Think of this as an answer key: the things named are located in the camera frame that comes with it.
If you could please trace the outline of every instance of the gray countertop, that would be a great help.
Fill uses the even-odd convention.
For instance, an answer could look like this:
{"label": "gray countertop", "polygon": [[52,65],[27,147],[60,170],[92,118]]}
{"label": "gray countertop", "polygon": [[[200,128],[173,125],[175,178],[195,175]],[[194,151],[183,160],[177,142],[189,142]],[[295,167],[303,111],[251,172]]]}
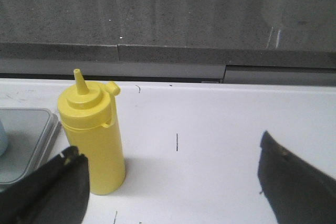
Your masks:
{"label": "gray countertop", "polygon": [[64,61],[131,76],[139,65],[128,63],[336,68],[335,11],[336,0],[0,0],[0,71],[63,74]]}

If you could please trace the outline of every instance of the bottle cap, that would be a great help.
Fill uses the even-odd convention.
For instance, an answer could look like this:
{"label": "bottle cap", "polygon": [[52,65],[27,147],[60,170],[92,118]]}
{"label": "bottle cap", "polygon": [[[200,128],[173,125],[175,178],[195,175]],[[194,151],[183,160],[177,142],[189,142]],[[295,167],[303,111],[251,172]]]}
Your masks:
{"label": "bottle cap", "polygon": [[115,95],[120,88],[113,81],[106,85],[84,81],[79,69],[73,71],[76,84],[58,98],[62,123],[76,129],[90,129],[101,124],[113,124],[117,116]]}

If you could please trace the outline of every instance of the yellow squeeze bottle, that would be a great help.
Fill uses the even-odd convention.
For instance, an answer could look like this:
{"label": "yellow squeeze bottle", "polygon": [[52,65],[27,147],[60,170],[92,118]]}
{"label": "yellow squeeze bottle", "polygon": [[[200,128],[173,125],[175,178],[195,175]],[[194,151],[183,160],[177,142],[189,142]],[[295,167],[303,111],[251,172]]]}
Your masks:
{"label": "yellow squeeze bottle", "polygon": [[91,192],[106,195],[118,189],[125,179],[115,100],[120,88],[113,81],[86,82],[79,69],[73,73],[76,85],[58,98],[61,122],[69,143],[89,160]]}

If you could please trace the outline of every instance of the black mark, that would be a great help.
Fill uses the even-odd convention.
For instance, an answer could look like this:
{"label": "black mark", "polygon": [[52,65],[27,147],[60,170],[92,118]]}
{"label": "black mark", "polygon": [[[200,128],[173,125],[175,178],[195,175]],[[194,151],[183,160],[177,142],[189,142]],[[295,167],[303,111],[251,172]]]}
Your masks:
{"label": "black mark", "polygon": [[115,222],[117,220],[117,214],[118,214],[118,211],[116,211],[116,213],[115,213],[113,224],[116,224]]}
{"label": "black mark", "polygon": [[179,149],[178,149],[178,139],[179,139],[179,134],[177,133],[176,134],[176,151],[178,152]]}
{"label": "black mark", "polygon": [[135,85],[135,86],[137,86],[137,87],[139,88],[139,94],[140,94],[140,90],[141,90],[141,88],[140,88],[138,85]]}

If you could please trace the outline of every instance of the bottle nozzle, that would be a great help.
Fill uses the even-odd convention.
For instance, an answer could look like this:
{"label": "bottle nozzle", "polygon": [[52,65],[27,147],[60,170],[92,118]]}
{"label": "bottle nozzle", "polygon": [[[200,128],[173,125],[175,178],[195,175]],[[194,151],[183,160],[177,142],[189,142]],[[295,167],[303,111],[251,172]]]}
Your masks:
{"label": "bottle nozzle", "polygon": [[88,86],[86,85],[83,75],[80,72],[80,69],[76,68],[73,71],[73,75],[75,76],[75,81],[76,81],[76,88],[77,88],[77,93],[79,95],[84,95],[89,93]]}

